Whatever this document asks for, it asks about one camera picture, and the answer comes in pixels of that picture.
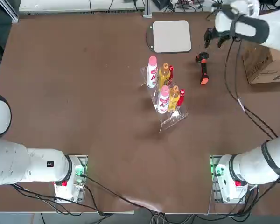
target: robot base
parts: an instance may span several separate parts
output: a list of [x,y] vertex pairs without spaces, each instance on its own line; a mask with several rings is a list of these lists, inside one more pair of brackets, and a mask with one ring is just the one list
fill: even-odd
[[219,182],[223,203],[237,204],[245,203],[243,197],[248,190],[248,184],[245,186],[237,186],[229,172],[229,160],[231,155],[224,155],[216,166],[215,173]]
[[[54,183],[55,196],[73,202],[83,202],[85,196],[84,184],[86,179],[80,177],[80,174],[86,174],[87,155],[69,155],[69,157],[72,162],[70,179],[67,182],[63,182],[61,186]],[[70,203],[59,199],[56,199],[55,202]]]

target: red bottle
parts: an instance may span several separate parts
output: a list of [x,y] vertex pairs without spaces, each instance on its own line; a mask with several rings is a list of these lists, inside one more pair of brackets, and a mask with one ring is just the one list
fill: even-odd
[[181,106],[183,103],[183,96],[185,95],[185,90],[181,89],[181,91],[179,92],[179,100],[177,101],[177,106]]
[[169,66],[169,71],[170,71],[170,77],[168,80],[168,85],[170,85],[172,83],[172,79],[173,79],[173,66],[172,65]]

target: yellow bottle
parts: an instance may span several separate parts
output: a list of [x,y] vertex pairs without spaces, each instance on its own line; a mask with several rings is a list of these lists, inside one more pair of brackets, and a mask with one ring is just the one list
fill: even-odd
[[169,65],[167,63],[163,64],[163,67],[159,69],[159,91],[161,91],[161,88],[164,85],[167,85],[167,82],[170,78],[170,70],[169,70]]
[[179,100],[179,90],[178,90],[178,86],[175,85],[173,86],[173,88],[170,88],[168,112],[173,113],[175,111],[178,100]]

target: bottle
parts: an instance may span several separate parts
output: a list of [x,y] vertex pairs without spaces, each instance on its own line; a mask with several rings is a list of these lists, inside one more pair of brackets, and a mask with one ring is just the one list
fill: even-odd
[[179,100],[177,101],[177,106],[181,106],[183,103],[183,97],[185,95],[185,90],[181,89],[181,91],[179,92]]
[[169,71],[170,71],[170,77],[169,77],[169,80],[168,80],[168,86],[171,85],[172,79],[173,79],[173,66],[172,65],[169,66]]
[[173,86],[173,88],[170,88],[168,112],[173,113],[175,111],[178,100],[179,100],[179,91],[178,91],[178,86],[175,85]]
[[169,65],[167,63],[163,64],[163,67],[159,70],[159,91],[162,86],[167,85],[167,82],[170,77]]
[[166,113],[169,104],[169,87],[167,85],[162,86],[159,97],[157,111],[159,113]]
[[149,88],[154,88],[157,84],[157,58],[155,56],[151,56],[148,61],[146,84]]

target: cardboard box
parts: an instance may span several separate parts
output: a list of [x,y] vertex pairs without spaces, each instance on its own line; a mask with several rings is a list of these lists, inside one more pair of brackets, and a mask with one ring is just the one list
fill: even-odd
[[280,51],[251,42],[243,44],[245,50],[242,59],[248,82],[280,82]]

